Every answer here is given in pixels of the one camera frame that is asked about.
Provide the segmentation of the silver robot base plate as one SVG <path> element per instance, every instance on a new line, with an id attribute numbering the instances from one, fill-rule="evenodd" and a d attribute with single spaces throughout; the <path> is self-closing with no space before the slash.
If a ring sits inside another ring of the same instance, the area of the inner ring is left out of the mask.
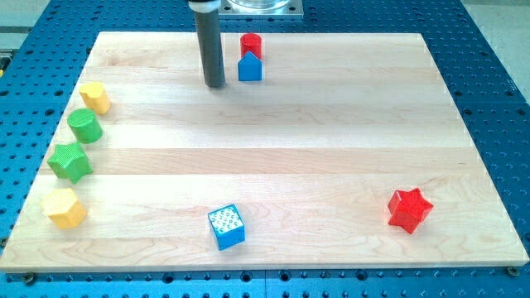
<path id="1" fill-rule="evenodd" d="M 222 0 L 219 15 L 223 19 L 302 19 L 302 0 Z"/>

